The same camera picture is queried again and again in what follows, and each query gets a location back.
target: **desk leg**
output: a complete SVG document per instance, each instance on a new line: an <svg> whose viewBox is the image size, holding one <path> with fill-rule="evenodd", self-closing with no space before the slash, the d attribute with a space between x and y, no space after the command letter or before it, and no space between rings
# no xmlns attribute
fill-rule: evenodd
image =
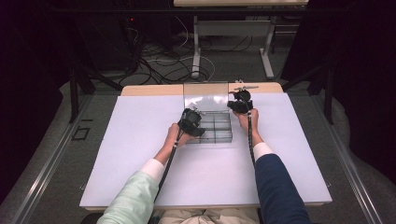
<svg viewBox="0 0 396 224"><path fill-rule="evenodd" d="M271 17L270 25L268 27L267 35L265 37L265 47L264 49L260 49L260 55L262 56L262 64L264 66L265 74L269 79L274 78L274 72L268 58L268 52L271 48L271 40L274 35L275 25L276 17Z"/></svg>
<svg viewBox="0 0 396 224"><path fill-rule="evenodd" d="M198 18L194 16L194 58L192 61L191 77L198 78L199 64L201 60L201 50L199 48L199 35L198 35Z"/></svg>

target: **white tabletop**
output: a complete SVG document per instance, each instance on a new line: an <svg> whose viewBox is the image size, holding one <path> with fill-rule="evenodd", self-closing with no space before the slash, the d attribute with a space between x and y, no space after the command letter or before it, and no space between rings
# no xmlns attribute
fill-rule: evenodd
<svg viewBox="0 0 396 224"><path fill-rule="evenodd" d="M304 6L308 0L174 0L175 7Z"/></svg>
<svg viewBox="0 0 396 224"><path fill-rule="evenodd" d="M326 187L286 93L252 93L260 133L285 163L306 204L329 203ZM182 95L120 96L80 206L104 210L129 176L152 158L178 121ZM157 208L259 206L248 140L231 116L233 141L177 150Z"/></svg>

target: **black curtain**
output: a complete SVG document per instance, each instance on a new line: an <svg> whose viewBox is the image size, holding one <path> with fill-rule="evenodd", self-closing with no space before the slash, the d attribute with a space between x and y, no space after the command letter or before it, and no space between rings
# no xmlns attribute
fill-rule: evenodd
<svg viewBox="0 0 396 224"><path fill-rule="evenodd" d="M349 3L310 0L308 7ZM303 18L281 77L294 80L321 64L335 38L343 38L336 50L334 97L349 119L349 147L396 184L396 4L363 0L357 6L356 13L338 19Z"/></svg>
<svg viewBox="0 0 396 224"><path fill-rule="evenodd" d="M1 127L0 203L40 144L63 96L67 68L27 1L0 6Z"/></svg>

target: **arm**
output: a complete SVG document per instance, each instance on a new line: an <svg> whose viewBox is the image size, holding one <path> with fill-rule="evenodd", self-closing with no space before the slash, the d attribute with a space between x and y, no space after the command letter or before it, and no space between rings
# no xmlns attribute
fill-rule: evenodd
<svg viewBox="0 0 396 224"><path fill-rule="evenodd" d="M248 116L235 114L248 133ZM259 112L251 110L255 176L264 223L310 223L297 188L282 160L263 141L258 130Z"/></svg>
<svg viewBox="0 0 396 224"><path fill-rule="evenodd" d="M177 139L176 123L168 130L163 147L145 163L140 171L135 172L126 182L120 193L106 209L97 223L136 223L147 224L151 216L154 200L163 177L164 165L169 159L172 147ZM178 146L183 146L191 136L183 134Z"/></svg>

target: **transparent plastic sheet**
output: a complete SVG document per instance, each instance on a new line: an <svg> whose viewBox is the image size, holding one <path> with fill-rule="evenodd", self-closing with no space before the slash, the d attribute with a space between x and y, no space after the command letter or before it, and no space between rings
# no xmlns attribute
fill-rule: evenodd
<svg viewBox="0 0 396 224"><path fill-rule="evenodd" d="M230 113L228 83L185 83L184 107L202 112L200 128L205 133L189 143L231 143L233 133Z"/></svg>

